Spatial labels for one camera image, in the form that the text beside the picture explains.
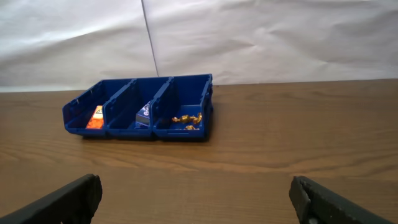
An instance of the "wrinkled paper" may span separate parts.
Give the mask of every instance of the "wrinkled paper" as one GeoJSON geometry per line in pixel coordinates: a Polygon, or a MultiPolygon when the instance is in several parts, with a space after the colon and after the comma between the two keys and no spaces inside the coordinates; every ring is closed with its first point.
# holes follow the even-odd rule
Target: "wrinkled paper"
{"type": "Polygon", "coordinates": [[[160,76],[215,84],[398,77],[396,0],[145,0],[160,76]]]}
{"type": "Polygon", "coordinates": [[[156,77],[140,0],[3,0],[0,91],[156,77]]]}

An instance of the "wooden tabletop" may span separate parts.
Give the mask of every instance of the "wooden tabletop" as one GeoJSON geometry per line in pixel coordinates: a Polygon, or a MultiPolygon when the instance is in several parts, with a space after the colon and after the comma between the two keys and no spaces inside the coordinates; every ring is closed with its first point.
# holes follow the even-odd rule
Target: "wooden tabletop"
{"type": "Polygon", "coordinates": [[[87,173],[93,223],[298,223],[306,175],[398,222],[398,80],[213,88],[208,142],[82,139],[62,106],[81,91],[0,94],[0,216],[87,173]]]}

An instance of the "white wall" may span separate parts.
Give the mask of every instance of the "white wall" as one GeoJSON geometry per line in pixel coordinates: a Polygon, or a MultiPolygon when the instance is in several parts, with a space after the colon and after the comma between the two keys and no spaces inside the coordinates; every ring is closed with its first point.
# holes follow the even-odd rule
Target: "white wall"
{"type": "Polygon", "coordinates": [[[0,91],[212,73],[215,84],[397,78],[396,0],[7,0],[0,91]]]}

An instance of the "white backdrop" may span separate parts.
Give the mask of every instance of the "white backdrop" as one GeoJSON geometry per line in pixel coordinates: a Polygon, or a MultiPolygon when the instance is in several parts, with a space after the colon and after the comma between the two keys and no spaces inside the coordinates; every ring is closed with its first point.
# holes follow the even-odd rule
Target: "white backdrop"
{"type": "Polygon", "coordinates": [[[0,91],[212,73],[215,84],[398,77],[396,0],[4,0],[0,91]]]}
{"type": "Polygon", "coordinates": [[[140,0],[1,0],[0,91],[156,76],[140,0]]]}

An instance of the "bin compartment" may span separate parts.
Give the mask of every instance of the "bin compartment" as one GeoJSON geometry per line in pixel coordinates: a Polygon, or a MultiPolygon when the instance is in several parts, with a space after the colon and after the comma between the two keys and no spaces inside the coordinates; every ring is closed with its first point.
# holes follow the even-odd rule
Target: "bin compartment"
{"type": "Polygon", "coordinates": [[[153,132],[160,138],[204,138],[213,110],[211,82],[210,74],[171,78],[152,105],[153,115],[157,118],[153,132]],[[173,117],[197,116],[198,113],[202,114],[202,121],[197,125],[172,122],[173,117]],[[185,130],[187,125],[193,125],[196,129],[185,130]]]}
{"type": "Polygon", "coordinates": [[[102,129],[86,129],[95,108],[105,103],[132,79],[102,80],[62,108],[65,129],[72,134],[83,136],[105,136],[102,129]]]}
{"type": "Polygon", "coordinates": [[[106,129],[113,137],[149,137],[154,118],[150,106],[162,86],[171,78],[138,78],[122,87],[104,106],[106,129]],[[137,126],[136,114],[149,103],[149,125],[137,126]]]}

